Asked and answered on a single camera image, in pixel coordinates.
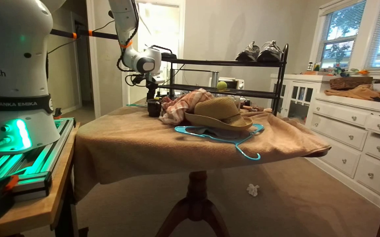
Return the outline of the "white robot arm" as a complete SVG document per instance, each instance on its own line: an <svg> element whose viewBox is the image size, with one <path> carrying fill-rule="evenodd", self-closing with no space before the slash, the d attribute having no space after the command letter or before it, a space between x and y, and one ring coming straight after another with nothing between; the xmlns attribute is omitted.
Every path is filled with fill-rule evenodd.
<svg viewBox="0 0 380 237"><path fill-rule="evenodd" d="M117 41L121 56L117 61L120 72L134 72L137 81L146 81L147 95L150 101L155 97L157 82L154 77L159 73L162 53L158 49L149 48L137 52L133 48L133 39L138 33L140 15L136 0L108 0L111 15L115 20Z"/></svg>

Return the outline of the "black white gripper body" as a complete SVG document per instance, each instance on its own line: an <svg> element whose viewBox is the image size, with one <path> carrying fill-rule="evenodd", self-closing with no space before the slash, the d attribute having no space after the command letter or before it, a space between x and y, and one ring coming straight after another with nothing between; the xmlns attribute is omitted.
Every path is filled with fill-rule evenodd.
<svg viewBox="0 0 380 237"><path fill-rule="evenodd" d="M158 89L157 81L149 73L133 74L133 80L132 80L133 86L140 85L142 81L146 82L146 89L147 89L146 99L154 99L155 98L155 90Z"/></svg>

